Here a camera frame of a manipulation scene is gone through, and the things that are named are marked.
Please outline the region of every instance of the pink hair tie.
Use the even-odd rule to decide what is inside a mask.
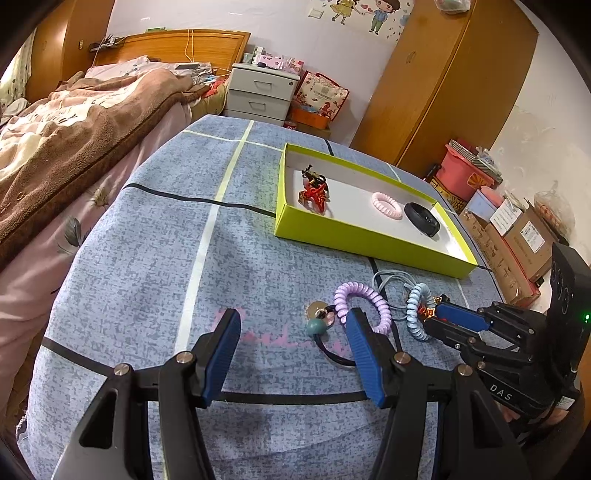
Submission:
[[[377,211],[394,220],[402,219],[402,208],[396,200],[385,193],[376,192],[371,196],[371,203]]]

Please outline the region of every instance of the cartoon couple sticker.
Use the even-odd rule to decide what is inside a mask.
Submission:
[[[336,22],[337,18],[343,17],[340,22],[344,25],[345,20],[351,16],[353,10],[355,10],[358,14],[365,15],[365,12],[360,12],[357,10],[358,3],[359,0],[337,0],[336,5],[330,6],[331,9],[336,13],[336,15],[332,18],[333,22]],[[370,32],[379,35],[379,29],[382,28],[382,25],[388,19],[388,14],[400,9],[400,1],[375,0],[375,4],[378,8],[374,10],[374,19],[371,22]]]

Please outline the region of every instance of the drawer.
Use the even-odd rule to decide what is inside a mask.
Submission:
[[[229,90],[226,108],[237,112],[252,113],[253,115],[268,116],[278,120],[285,120],[290,103],[287,100],[257,95],[256,93]]]
[[[234,110],[224,110],[223,116],[232,116],[234,118],[246,118],[247,120],[256,120],[257,122],[265,122],[266,124],[278,125],[283,127],[283,120],[277,118],[269,118],[267,116],[254,115],[253,113],[235,112]]]
[[[284,100],[291,100],[296,86],[297,80],[247,69],[233,69],[230,81],[230,90],[260,93]]]

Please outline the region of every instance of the wooden headboard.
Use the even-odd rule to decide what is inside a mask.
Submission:
[[[121,48],[100,51],[95,65],[120,63],[142,55],[166,63],[188,62],[186,51],[194,61],[208,61],[213,67],[230,71],[233,63],[242,61],[250,36],[248,32],[198,28],[130,35]]]

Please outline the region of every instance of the black hair tie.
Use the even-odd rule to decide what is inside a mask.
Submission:
[[[439,222],[429,210],[418,203],[410,202],[404,206],[404,213],[412,224],[425,235],[434,237],[439,231]]]

